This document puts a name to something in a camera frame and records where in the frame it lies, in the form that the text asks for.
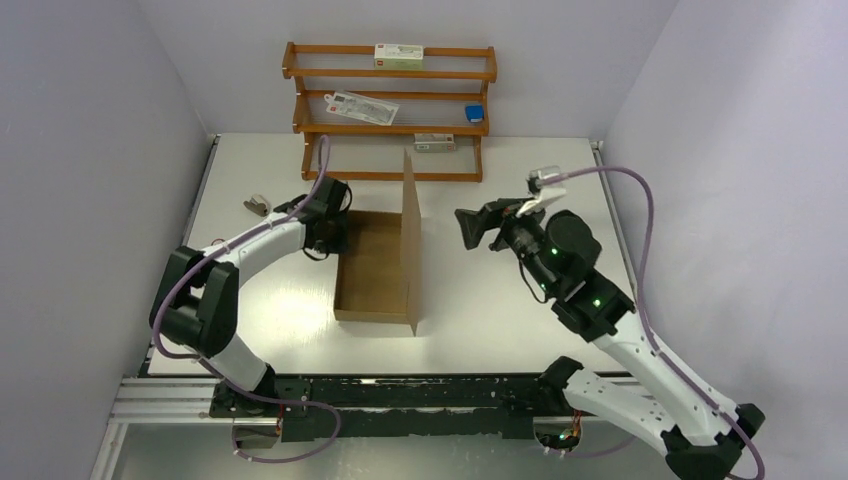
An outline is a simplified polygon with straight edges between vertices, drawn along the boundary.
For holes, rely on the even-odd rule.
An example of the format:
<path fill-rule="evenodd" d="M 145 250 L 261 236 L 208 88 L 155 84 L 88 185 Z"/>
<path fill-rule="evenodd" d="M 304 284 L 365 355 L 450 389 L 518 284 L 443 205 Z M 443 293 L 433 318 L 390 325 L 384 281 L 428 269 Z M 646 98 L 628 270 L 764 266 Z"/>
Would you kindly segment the brown cardboard box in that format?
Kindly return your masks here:
<path fill-rule="evenodd" d="M 352 210 L 348 250 L 338 257 L 333 311 L 339 322 L 404 325 L 420 321 L 421 212 L 411 155 L 403 153 L 399 213 Z"/>

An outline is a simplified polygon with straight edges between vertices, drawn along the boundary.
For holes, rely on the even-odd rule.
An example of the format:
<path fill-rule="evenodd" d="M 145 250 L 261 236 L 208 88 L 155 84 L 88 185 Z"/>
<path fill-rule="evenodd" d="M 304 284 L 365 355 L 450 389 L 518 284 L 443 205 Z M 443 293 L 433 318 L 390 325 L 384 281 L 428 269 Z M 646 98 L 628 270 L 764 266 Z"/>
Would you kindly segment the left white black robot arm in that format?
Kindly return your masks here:
<path fill-rule="evenodd" d="M 276 373 L 237 333 L 241 288 L 290 254 L 321 261 L 348 247 L 351 187 L 332 177 L 276 207 L 262 221 L 216 245 L 173 251 L 151 308 L 152 339 L 187 348 L 186 358 L 211 368 L 237 391 L 237 403 L 261 416 L 277 400 Z"/>

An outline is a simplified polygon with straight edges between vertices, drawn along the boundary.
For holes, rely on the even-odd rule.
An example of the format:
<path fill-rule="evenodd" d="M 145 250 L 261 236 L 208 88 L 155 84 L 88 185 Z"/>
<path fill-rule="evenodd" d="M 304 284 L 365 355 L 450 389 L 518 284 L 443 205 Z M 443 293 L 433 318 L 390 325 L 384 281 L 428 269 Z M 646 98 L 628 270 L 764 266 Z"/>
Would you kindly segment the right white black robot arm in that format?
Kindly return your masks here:
<path fill-rule="evenodd" d="M 478 211 L 456 210 L 465 248 L 478 247 L 486 232 L 496 231 L 490 250 L 512 251 L 522 279 L 539 286 L 558 321 L 625 367 L 647 393 L 615 385 L 561 356 L 537 378 L 535 393 L 508 405 L 591 413 L 651 446 L 680 479 L 730 477 L 764 413 L 672 364 L 676 355 L 649 335 L 634 301 L 596 269 L 602 246 L 578 215 L 563 210 L 546 220 L 543 211 L 520 212 L 523 203 L 504 198 Z"/>

